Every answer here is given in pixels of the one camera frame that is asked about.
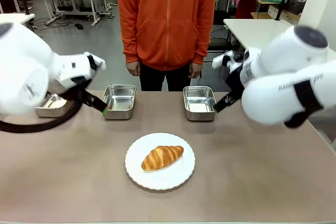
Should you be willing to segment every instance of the croissant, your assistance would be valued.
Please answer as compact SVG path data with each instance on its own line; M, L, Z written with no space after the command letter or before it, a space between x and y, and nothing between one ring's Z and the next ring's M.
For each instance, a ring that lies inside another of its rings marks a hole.
M143 170L158 170L173 164L183 154L182 146L158 146L143 160Z

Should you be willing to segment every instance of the metal tray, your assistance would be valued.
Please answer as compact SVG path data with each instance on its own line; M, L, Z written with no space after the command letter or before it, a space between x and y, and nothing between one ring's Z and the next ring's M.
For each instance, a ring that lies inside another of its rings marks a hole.
M133 115L136 88L133 85L109 85L102 98L108 105L106 120L126 120Z
M35 108L35 113L40 118L58 118L63 116L73 103L73 101L64 100L58 95L53 94L40 107Z
M188 86L183 89L185 116L190 121L212 121L216 100L212 89L205 86Z

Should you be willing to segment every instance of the brown tabletop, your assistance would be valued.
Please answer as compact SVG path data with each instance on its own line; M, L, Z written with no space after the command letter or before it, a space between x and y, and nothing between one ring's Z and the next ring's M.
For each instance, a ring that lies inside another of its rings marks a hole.
M239 102L214 122L189 122L181 93L136 94L128 121L105 121L83 106L50 131L0 133L0 220L336 220L336 156L308 122L297 130L261 126ZM180 136L194 150L194 174L179 188L149 191L125 172L129 146L153 132Z

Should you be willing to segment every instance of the machine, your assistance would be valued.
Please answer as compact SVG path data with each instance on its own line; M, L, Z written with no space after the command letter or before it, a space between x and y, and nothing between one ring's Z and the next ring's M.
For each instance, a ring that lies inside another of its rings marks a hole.
M251 119L299 127L311 113L336 104L330 90L336 83L336 61L327 63L327 53L325 36L306 26L288 28L263 50L248 48L243 62L228 52L219 60L230 68L226 82L232 91L214 109L219 112L241 98Z
M0 48L0 114L29 113L47 92L101 112L107 107L85 90L97 71L106 68L103 59L89 52L60 56L32 31L13 23L0 24Z

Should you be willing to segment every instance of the orange hoodie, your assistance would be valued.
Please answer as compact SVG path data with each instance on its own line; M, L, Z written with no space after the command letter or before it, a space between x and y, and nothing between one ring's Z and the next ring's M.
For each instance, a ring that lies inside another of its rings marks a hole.
M118 0L126 62L172 70L207 56L215 0Z

